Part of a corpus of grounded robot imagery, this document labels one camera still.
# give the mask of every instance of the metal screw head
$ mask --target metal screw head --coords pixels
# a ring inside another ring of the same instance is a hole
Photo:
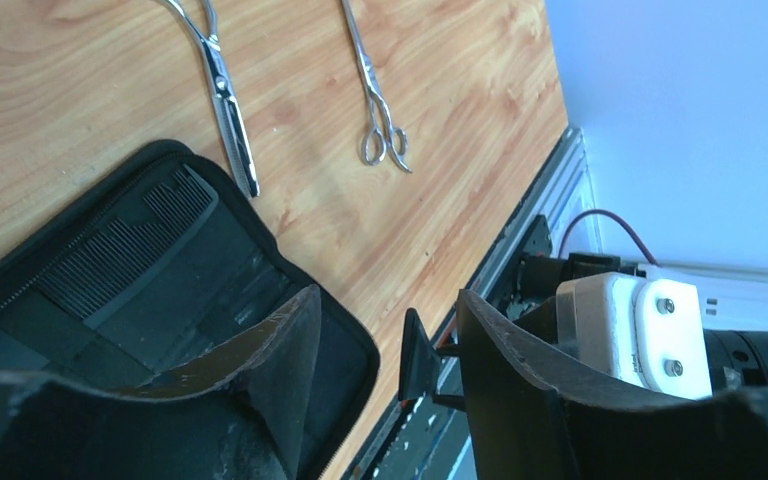
[[[658,311],[664,315],[675,312],[675,302],[671,298],[662,298],[658,300]]]
[[[684,373],[684,365],[678,360],[667,360],[664,362],[664,371],[671,377],[680,377]]]

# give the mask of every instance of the cable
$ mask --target cable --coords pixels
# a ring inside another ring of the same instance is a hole
[[[634,231],[633,228],[631,228],[631,225],[628,224],[625,220],[622,219],[619,215],[616,213],[610,211],[610,210],[603,210],[601,208],[593,208],[590,210],[585,210],[578,215],[576,215],[575,218],[572,219],[570,224],[567,226],[566,231],[564,231],[564,237],[561,240],[561,248],[558,250],[558,258],[563,258],[564,256],[564,247],[567,245],[567,240],[569,240],[569,236],[572,233],[573,227],[575,227],[575,224],[580,222],[583,218],[589,217],[590,215],[604,215],[611,220],[617,222],[620,224],[621,227],[623,227],[623,230],[625,230],[625,233],[628,234],[629,237],[634,241],[634,244],[637,245],[637,248],[640,249],[640,253],[643,254],[644,257],[646,257],[646,261],[651,263],[652,265],[655,265],[656,267],[660,267],[661,264],[658,263],[657,260],[655,260],[655,256],[652,255],[652,252],[649,251],[648,248],[646,248],[646,244],[643,243],[643,240],[640,239],[640,236],[637,235],[637,232]]]

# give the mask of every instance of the thinning shears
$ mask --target thinning shears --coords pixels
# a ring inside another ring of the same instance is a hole
[[[361,144],[363,161],[367,165],[378,165],[389,152],[399,168],[407,173],[413,173],[407,163],[405,163],[405,155],[408,153],[408,136],[404,130],[393,125],[393,119],[390,117],[390,106],[387,105],[387,102],[381,95],[381,87],[378,85],[378,79],[375,77],[375,66],[363,48],[357,22],[355,21],[354,14],[352,14],[352,7],[349,5],[349,0],[342,1],[346,22],[349,24],[349,30],[352,33],[352,43],[355,45],[358,70],[363,79],[366,102],[369,107],[371,127],[366,135],[364,135],[363,143]],[[383,122],[383,125],[379,126],[379,119]]]
[[[210,34],[205,35],[193,23],[177,0],[160,1],[165,2],[181,15],[200,47],[199,50],[204,57],[207,83],[210,85],[213,97],[213,109],[219,122],[219,132],[222,135],[222,142],[225,144],[225,153],[231,163],[234,181],[246,196],[256,197],[260,195],[260,184],[257,182],[257,174],[254,171],[251,147],[246,136],[246,128],[243,126],[243,116],[240,113],[234,86],[231,84],[228,66],[225,64],[225,59],[222,58],[219,48],[218,19],[213,4],[210,3],[210,0],[203,0],[204,9],[207,11],[208,29],[210,30]]]

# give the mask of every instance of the black pouch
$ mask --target black pouch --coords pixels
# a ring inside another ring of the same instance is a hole
[[[151,143],[0,261],[0,370],[137,386],[257,324],[316,283],[232,180]],[[298,472],[324,471],[371,394],[379,353],[322,291]]]

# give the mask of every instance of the wooden table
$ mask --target wooden table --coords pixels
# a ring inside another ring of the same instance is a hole
[[[198,13],[198,4],[185,1]],[[407,175],[359,160],[366,103],[339,0],[216,0],[284,254],[381,349],[349,465],[396,391],[402,316],[435,330],[567,125],[542,0],[354,0]],[[197,56],[150,0],[0,0],[0,257],[142,144],[227,167]]]

